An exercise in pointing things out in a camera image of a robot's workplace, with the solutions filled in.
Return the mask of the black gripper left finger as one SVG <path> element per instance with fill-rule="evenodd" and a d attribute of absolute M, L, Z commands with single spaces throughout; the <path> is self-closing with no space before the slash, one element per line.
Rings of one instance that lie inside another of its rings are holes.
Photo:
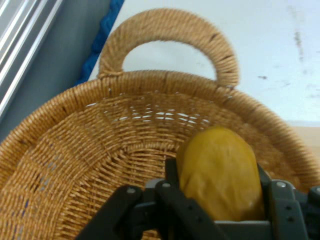
<path fill-rule="evenodd" d="M 195 200 L 179 189 L 177 161 L 153 187 L 117 188 L 77 235 L 79 240 L 140 240 L 155 230 L 162 240 L 223 240 L 225 234 Z"/>

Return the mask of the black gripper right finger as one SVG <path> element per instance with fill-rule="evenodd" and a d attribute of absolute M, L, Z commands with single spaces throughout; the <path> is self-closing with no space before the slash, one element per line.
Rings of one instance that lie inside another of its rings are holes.
<path fill-rule="evenodd" d="M 264 209 L 273 240 L 318 240 L 320 238 L 320 187 L 307 193 L 292 183 L 271 179 L 258 166 Z"/>

